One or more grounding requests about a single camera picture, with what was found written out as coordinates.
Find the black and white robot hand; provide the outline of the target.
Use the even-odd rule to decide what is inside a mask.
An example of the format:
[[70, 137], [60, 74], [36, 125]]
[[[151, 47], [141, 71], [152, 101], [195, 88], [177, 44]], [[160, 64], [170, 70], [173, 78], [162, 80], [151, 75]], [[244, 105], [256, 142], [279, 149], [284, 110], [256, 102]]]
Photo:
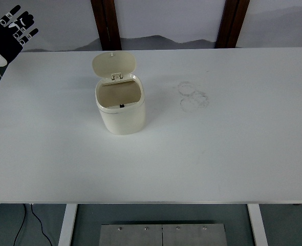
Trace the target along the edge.
[[38, 33], [37, 28], [30, 30], [34, 17], [28, 11], [14, 18], [20, 9], [21, 6], [16, 5], [0, 19], [1, 67], [11, 63], [23, 50], [24, 45]]

